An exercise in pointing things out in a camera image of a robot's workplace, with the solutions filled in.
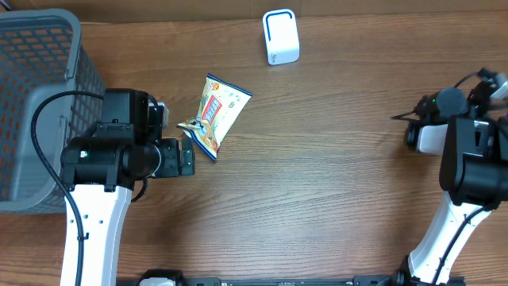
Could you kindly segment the yellow snack chip bag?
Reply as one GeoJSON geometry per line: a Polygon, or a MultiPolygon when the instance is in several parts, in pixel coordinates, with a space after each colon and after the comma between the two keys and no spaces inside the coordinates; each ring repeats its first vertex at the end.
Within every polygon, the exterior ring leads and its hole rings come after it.
{"type": "Polygon", "coordinates": [[[215,161],[221,143],[251,98],[252,92],[208,74],[197,115],[177,127],[215,161]]]}

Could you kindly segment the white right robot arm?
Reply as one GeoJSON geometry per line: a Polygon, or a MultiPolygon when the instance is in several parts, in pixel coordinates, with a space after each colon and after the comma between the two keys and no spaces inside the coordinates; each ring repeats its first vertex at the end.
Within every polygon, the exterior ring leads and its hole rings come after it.
{"type": "Polygon", "coordinates": [[[507,77],[482,68],[465,94],[458,84],[423,96],[406,120],[405,142],[441,157],[441,202],[425,236],[391,279],[393,285],[463,285],[450,272],[475,228],[507,200],[507,77]]]}

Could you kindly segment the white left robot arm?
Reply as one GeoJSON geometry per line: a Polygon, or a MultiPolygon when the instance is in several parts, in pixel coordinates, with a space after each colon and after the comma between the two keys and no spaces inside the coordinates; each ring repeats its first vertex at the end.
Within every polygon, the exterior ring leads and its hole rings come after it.
{"type": "Polygon", "coordinates": [[[94,122],[62,152],[62,180],[67,233],[60,278],[62,285],[115,285],[125,216],[140,180],[192,176],[191,140],[158,139],[136,145],[112,133],[126,124],[94,122]]]}

